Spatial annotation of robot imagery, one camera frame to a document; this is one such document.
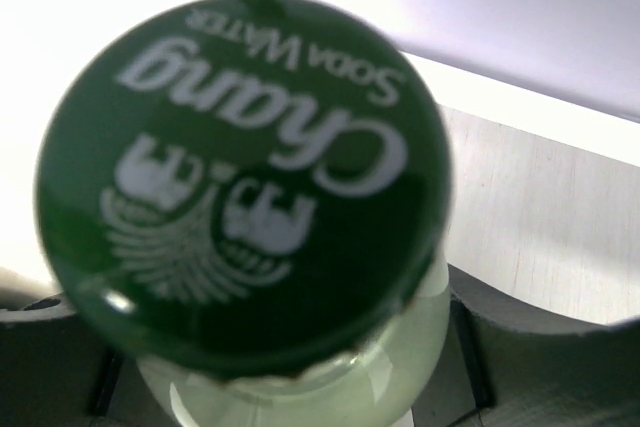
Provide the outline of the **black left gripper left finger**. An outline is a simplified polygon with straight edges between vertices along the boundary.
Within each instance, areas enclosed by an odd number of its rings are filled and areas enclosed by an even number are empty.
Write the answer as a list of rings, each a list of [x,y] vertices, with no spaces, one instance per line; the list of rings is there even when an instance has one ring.
[[[148,426],[150,395],[58,294],[1,310],[1,424]]]

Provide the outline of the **clear Chang soda bottle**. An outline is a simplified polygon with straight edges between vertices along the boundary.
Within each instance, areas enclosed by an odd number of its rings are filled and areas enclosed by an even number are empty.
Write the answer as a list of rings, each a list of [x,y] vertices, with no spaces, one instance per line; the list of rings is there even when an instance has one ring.
[[[390,426],[448,330],[452,159],[416,70],[310,0],[201,0],[64,94],[35,215],[80,316],[181,426]]]

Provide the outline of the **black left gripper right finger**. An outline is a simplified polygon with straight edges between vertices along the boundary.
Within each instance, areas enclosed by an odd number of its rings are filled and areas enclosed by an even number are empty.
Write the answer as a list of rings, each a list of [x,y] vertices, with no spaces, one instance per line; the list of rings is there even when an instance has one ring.
[[[415,425],[638,425],[638,319],[585,322],[449,274],[449,330]]]

